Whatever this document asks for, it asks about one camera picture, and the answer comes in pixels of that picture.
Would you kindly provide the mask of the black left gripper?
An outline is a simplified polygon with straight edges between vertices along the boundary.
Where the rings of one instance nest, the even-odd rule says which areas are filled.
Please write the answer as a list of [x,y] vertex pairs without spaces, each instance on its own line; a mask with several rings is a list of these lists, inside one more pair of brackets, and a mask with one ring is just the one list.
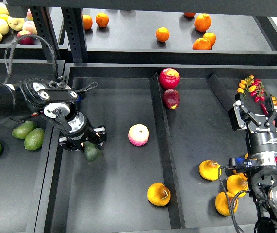
[[81,112],[76,112],[72,120],[60,116],[61,132],[64,136],[58,139],[58,145],[67,151],[84,152],[82,142],[90,142],[102,149],[107,141],[106,126],[93,128],[87,117]]

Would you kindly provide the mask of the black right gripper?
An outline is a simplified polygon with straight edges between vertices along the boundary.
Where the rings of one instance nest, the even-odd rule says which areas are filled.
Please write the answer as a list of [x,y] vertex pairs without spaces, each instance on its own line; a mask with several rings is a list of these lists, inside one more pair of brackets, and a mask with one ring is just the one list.
[[235,102],[228,111],[234,131],[246,130],[246,146],[250,158],[272,154],[277,157],[277,107],[272,96],[265,100],[267,116],[254,114],[244,104],[242,93],[235,95]]

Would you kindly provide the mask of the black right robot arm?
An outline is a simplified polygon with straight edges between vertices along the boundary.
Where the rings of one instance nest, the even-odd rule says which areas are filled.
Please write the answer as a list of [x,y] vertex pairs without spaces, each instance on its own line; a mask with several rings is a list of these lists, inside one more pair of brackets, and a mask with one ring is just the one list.
[[218,100],[227,111],[234,131],[245,131],[248,158],[230,158],[228,168],[243,173],[257,211],[256,233],[277,233],[277,108],[265,99],[264,113],[251,112],[241,93]]

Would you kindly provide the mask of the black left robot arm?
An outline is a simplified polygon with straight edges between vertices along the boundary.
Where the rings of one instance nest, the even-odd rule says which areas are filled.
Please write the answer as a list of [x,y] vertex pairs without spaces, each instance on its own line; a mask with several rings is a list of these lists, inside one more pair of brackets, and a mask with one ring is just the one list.
[[[51,53],[53,80],[26,78],[18,84],[10,84],[12,76],[13,55],[16,46],[27,38],[45,43]],[[78,111],[77,101],[85,98],[85,93],[98,86],[92,82],[82,89],[73,89],[58,76],[56,56],[52,46],[38,35],[23,35],[11,42],[4,53],[7,76],[0,82],[0,118],[27,118],[30,114],[43,111],[45,120],[51,121],[59,128],[62,137],[59,145],[68,150],[84,151],[85,142],[102,148],[107,140],[104,125],[93,127],[89,119]]]

